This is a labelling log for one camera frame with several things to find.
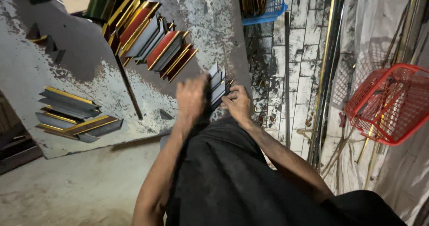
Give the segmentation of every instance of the left hand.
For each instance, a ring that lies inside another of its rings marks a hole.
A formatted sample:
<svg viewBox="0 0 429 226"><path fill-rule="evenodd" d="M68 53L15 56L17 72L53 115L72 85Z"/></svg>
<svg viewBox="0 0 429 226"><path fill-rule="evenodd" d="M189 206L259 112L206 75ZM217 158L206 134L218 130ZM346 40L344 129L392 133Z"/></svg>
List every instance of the left hand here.
<svg viewBox="0 0 429 226"><path fill-rule="evenodd" d="M191 126L195 125L206 104L204 89L207 86L207 80L207 75L202 74L196 79L187 79L186 82L177 84L178 122L181 120Z"/></svg>

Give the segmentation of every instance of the forearm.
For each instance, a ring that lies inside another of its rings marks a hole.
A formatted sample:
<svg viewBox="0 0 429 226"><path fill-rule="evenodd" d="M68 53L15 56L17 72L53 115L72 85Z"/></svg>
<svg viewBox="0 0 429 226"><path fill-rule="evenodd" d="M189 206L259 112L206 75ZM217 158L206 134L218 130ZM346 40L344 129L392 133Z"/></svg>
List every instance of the forearm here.
<svg viewBox="0 0 429 226"><path fill-rule="evenodd" d="M169 197L169 184L191 125L179 118L165 147L159 152L140 189L133 225L158 225Z"/></svg>
<svg viewBox="0 0 429 226"><path fill-rule="evenodd" d="M306 182L307 186L300 185L301 190L317 202L322 202L332 195L322 177L305 160L280 144L253 121L247 121L242 126L265 152L267 157L271 159L279 172L282 172L283 175L294 175L298 180Z"/></svg>

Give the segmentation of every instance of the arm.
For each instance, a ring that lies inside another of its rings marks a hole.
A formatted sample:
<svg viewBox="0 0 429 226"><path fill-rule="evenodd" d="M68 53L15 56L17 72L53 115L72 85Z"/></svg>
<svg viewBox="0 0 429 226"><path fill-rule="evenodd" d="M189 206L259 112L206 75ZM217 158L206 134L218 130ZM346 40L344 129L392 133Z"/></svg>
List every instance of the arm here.
<svg viewBox="0 0 429 226"><path fill-rule="evenodd" d="M170 181L183 143L204 110L206 83L206 75L201 75L198 79L177 85L178 117L169 140L159 152L137 196L133 226L163 225Z"/></svg>
<svg viewBox="0 0 429 226"><path fill-rule="evenodd" d="M256 141L278 171L317 202L332 195L322 177L305 160L280 144L250 117L250 99L243 86L233 86L228 96L222 97L221 107Z"/></svg>

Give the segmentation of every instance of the red plastic basket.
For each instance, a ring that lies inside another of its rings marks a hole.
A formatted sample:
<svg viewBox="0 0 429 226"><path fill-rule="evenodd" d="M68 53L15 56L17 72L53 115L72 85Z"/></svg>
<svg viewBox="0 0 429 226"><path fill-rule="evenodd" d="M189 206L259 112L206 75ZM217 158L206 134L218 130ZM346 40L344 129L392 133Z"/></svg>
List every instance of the red plastic basket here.
<svg viewBox="0 0 429 226"><path fill-rule="evenodd" d="M374 141L401 144L429 120L428 74L410 64L375 70L344 107L351 125Z"/></svg>

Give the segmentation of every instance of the right hand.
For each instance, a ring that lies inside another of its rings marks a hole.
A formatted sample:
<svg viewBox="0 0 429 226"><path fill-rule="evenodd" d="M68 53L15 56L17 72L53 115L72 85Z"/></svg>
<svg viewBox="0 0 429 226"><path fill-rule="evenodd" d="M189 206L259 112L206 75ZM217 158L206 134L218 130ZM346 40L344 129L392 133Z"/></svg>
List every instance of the right hand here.
<svg viewBox="0 0 429 226"><path fill-rule="evenodd" d="M222 97L221 108L229 110L231 116L243 129L253 124L251 118L250 99L242 85L234 85L227 96Z"/></svg>

